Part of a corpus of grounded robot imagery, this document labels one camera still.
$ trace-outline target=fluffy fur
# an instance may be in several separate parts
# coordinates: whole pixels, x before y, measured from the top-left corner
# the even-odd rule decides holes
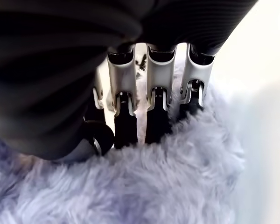
[[[183,63],[177,60],[175,92]],[[146,85],[138,83],[143,141]],[[161,144],[139,143],[74,165],[20,156],[0,142],[0,224],[232,224],[243,151],[211,86],[204,103],[204,112],[176,124]]]

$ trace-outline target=fur rug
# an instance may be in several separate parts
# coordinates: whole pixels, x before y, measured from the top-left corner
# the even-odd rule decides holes
[[[176,60],[179,91],[183,60]],[[243,150],[228,105],[211,86],[204,112],[144,145],[145,81],[138,82],[140,142],[73,165],[18,155],[0,142],[0,224],[232,224]],[[177,95],[170,108],[178,112]]]

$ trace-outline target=lavender faux fur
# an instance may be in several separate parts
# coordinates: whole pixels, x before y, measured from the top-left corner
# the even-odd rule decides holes
[[[175,92],[183,63],[177,59]],[[171,116],[177,109],[173,103]],[[210,86],[204,112],[175,125],[161,144],[67,166],[19,156],[0,142],[0,224],[232,224],[231,193],[244,160],[229,126],[227,105]]]

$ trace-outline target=robotic hand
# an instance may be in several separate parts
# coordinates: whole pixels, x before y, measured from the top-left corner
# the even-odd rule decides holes
[[[203,109],[214,57],[256,0],[0,0],[0,138],[57,160],[81,139],[137,142],[135,47],[147,43],[146,143],[170,133],[176,45],[188,43],[178,119]],[[107,56],[116,109],[105,124],[96,68]]]

